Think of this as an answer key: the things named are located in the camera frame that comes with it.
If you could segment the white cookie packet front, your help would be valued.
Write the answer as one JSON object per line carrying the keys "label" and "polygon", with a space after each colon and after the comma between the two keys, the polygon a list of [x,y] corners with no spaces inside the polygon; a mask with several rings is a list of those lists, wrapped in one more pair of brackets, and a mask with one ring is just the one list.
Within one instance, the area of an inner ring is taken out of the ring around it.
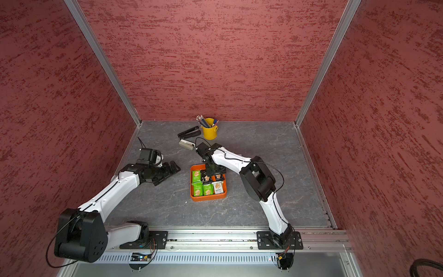
{"label": "white cookie packet front", "polygon": [[218,195],[224,193],[223,184],[224,184],[223,181],[217,181],[212,183],[214,194]]}

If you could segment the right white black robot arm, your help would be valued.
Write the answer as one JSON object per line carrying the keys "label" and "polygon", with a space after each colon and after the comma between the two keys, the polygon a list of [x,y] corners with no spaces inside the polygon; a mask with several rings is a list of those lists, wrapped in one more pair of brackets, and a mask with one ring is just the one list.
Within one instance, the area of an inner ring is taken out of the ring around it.
{"label": "right white black robot arm", "polygon": [[276,193],[276,179],[270,171],[271,165],[260,157],[247,158],[235,154],[220,144],[201,143],[196,152],[214,173],[229,169],[237,173],[248,195],[259,202],[268,220],[273,244],[282,248],[289,242],[293,227],[281,210]]}

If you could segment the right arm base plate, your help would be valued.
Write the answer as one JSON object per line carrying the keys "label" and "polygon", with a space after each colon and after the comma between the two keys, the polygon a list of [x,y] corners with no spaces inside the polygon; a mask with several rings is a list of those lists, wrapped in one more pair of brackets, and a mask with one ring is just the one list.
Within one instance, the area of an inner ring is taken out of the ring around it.
{"label": "right arm base plate", "polygon": [[257,232],[257,245],[259,250],[303,249],[301,234],[295,231],[283,235],[277,235],[271,231]]}

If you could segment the orange plastic storage tray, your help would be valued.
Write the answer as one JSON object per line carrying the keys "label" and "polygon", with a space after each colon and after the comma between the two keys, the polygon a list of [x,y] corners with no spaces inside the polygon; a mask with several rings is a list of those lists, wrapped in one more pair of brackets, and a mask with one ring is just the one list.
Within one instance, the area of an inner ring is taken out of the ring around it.
{"label": "orange plastic storage tray", "polygon": [[[195,170],[205,170],[205,165],[194,165],[190,168],[190,173],[192,173],[192,171]],[[200,197],[194,197],[193,196],[193,186],[192,186],[192,177],[190,177],[190,197],[194,202],[203,202],[203,201],[209,201],[209,200],[217,200],[217,199],[224,199],[227,196],[227,184],[226,184],[226,179],[223,180],[224,184],[223,184],[223,189],[224,189],[224,193],[223,194],[214,194],[214,195],[210,195],[210,196],[200,196]]]}

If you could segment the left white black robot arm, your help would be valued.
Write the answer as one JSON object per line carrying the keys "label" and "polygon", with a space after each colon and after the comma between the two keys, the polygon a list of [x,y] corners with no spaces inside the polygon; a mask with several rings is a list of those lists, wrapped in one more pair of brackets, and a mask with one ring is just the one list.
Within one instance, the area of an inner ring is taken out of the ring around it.
{"label": "left white black robot arm", "polygon": [[151,234],[148,224],[137,220],[114,227],[106,227],[105,221],[114,208],[141,184],[159,185],[180,171],[175,162],[160,166],[148,163],[126,165],[96,196],[60,215],[57,233],[50,242],[54,255],[94,263],[109,249],[149,249],[153,252],[164,249],[166,231]]}

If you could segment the black cookie packet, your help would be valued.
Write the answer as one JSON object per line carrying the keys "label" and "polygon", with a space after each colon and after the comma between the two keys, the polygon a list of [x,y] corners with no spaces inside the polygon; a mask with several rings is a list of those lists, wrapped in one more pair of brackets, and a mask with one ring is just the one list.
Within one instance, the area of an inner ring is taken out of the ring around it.
{"label": "black cookie packet", "polygon": [[203,184],[210,184],[213,182],[212,176],[207,174],[201,174],[201,182]]}

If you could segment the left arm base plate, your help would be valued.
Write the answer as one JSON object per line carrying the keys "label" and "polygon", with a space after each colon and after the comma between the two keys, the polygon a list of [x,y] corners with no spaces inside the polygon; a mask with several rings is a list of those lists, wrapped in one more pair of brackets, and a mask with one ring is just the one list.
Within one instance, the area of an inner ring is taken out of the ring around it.
{"label": "left arm base plate", "polygon": [[127,242],[120,245],[120,249],[130,250],[164,250],[168,240],[168,231],[149,231],[147,238],[140,238],[137,241]]}

